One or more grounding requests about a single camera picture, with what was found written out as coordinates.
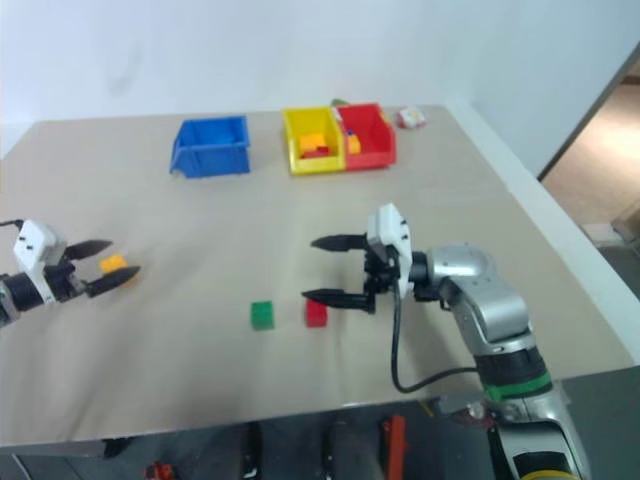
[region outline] red block in bin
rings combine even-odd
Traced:
[[[326,327],[328,317],[326,305],[307,299],[305,317],[309,328]]]

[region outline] floor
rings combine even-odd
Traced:
[[[640,85],[618,86],[542,183],[578,225],[640,200]]]
[[[640,470],[640,367],[561,383],[589,455],[593,478],[636,478]],[[455,400],[446,402],[451,406]],[[432,409],[438,412],[436,406],[432,405]],[[407,480],[495,480],[484,430],[462,426],[437,414],[434,417],[415,401],[260,422],[262,479],[325,480],[322,446],[327,427],[344,422],[359,439],[358,446],[378,452],[380,422],[391,414],[407,418]],[[219,472],[239,428],[215,427],[138,437],[111,459],[22,456],[22,460],[34,480],[142,480],[144,467],[156,460],[174,465],[181,480],[233,480]],[[0,479],[24,480],[9,456],[0,456]],[[336,475],[334,480],[341,479]]]

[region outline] black cable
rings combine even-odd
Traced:
[[[475,367],[460,367],[450,368],[449,370],[443,370],[435,375],[425,378],[424,380],[405,387],[400,384],[400,378],[398,375],[398,344],[400,343],[400,322],[402,320],[402,299],[400,298],[400,290],[398,289],[398,283],[393,282],[393,338],[391,340],[391,378],[393,379],[393,386],[400,393],[412,393],[416,390],[420,390],[427,385],[442,380],[450,375],[456,375],[458,373],[477,373],[478,369]]]

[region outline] yellow block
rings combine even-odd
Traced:
[[[351,135],[347,135],[347,147],[349,153],[360,153],[362,151],[362,146],[360,145],[360,139],[355,133]]]
[[[104,260],[100,260],[100,270],[102,270],[102,273],[111,273],[128,266],[129,264],[122,255],[111,255]]]
[[[300,144],[300,151],[303,153],[315,152],[318,147],[327,146],[327,141],[325,140],[324,135],[322,135],[321,133],[300,135],[298,143]]]

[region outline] table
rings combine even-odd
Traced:
[[[300,292],[359,291],[363,257],[309,247],[361,233],[393,202],[413,249],[468,241],[490,251],[525,298],[557,378],[632,365],[606,320],[444,107],[398,131],[387,170],[291,177],[278,113],[248,115],[251,173],[168,174],[183,116],[44,122],[2,165],[0,218],[45,221],[71,242],[107,238],[143,267],[101,297],[28,312],[0,331],[0,445],[110,438],[407,398],[389,373],[391,298],[378,313],[330,311],[305,327]],[[15,271],[15,232],[0,261]],[[80,275],[98,275],[85,260]],[[271,300],[275,330],[250,304]],[[404,304],[409,383],[471,365],[453,318]],[[470,375],[416,395],[479,388]]]

